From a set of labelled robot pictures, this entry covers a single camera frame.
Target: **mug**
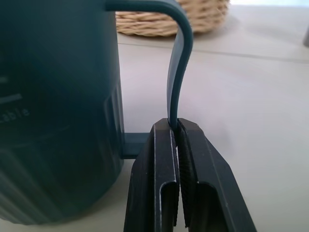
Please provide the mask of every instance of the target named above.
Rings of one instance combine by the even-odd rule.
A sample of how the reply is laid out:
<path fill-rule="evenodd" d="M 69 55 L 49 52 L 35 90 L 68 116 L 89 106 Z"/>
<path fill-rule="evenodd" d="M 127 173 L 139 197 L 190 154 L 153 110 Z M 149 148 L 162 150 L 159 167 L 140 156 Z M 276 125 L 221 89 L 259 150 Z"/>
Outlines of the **mug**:
<path fill-rule="evenodd" d="M 193 35 L 174 0 L 0 3 L 0 217 L 42 224 L 76 215 L 115 182 L 147 133 L 124 133 L 115 11 L 179 25 L 168 73 L 177 128 Z"/>

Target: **woven basket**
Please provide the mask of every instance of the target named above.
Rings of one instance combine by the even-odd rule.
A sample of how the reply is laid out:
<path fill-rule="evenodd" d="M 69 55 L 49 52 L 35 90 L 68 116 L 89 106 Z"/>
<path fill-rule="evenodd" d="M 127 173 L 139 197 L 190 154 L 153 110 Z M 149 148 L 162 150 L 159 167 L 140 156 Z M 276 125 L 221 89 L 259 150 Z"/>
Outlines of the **woven basket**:
<path fill-rule="evenodd" d="M 224 22 L 229 0 L 177 0 L 187 12 L 194 32 L 207 32 Z M 116 12 L 118 32 L 127 35 L 170 36 L 177 24 L 169 16 L 148 12 Z"/>

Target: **white table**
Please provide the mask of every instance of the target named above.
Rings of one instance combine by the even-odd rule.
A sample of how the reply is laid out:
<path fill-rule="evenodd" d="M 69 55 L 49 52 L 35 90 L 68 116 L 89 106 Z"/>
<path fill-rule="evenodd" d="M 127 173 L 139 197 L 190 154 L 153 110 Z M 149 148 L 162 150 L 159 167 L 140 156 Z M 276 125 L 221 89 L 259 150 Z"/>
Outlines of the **white table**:
<path fill-rule="evenodd" d="M 259 232 L 309 231 L 309 8 L 231 6 L 220 30 L 198 36 L 179 117 L 200 125 L 230 164 Z M 127 132 L 166 117 L 171 39 L 119 35 Z M 94 208 L 66 223 L 3 232 L 121 232 L 130 169 Z M 175 232 L 185 232 L 182 205 Z"/>

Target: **wicker basket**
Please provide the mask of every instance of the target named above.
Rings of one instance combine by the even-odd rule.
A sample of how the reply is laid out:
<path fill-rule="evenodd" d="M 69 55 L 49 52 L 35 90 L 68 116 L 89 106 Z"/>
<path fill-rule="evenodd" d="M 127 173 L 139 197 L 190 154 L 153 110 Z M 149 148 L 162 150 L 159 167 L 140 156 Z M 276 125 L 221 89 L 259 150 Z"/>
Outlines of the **wicker basket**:
<path fill-rule="evenodd" d="M 207 32 L 224 22 L 229 0 L 177 0 L 187 12 L 194 32 Z M 118 32 L 143 36 L 170 36 L 177 33 L 169 16 L 148 12 L 116 12 Z"/>

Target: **mug handle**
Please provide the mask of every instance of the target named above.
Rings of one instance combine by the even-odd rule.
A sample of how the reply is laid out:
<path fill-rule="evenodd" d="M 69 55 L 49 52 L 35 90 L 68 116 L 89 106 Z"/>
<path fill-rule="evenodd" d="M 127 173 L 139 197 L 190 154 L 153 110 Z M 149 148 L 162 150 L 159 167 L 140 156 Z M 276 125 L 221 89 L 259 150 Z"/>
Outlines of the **mug handle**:
<path fill-rule="evenodd" d="M 168 120 L 177 129 L 177 109 L 185 68 L 193 46 L 193 34 L 185 11 L 175 0 L 106 0 L 107 11 L 158 12 L 169 15 L 177 23 L 178 30 L 169 62 L 167 103 Z"/>

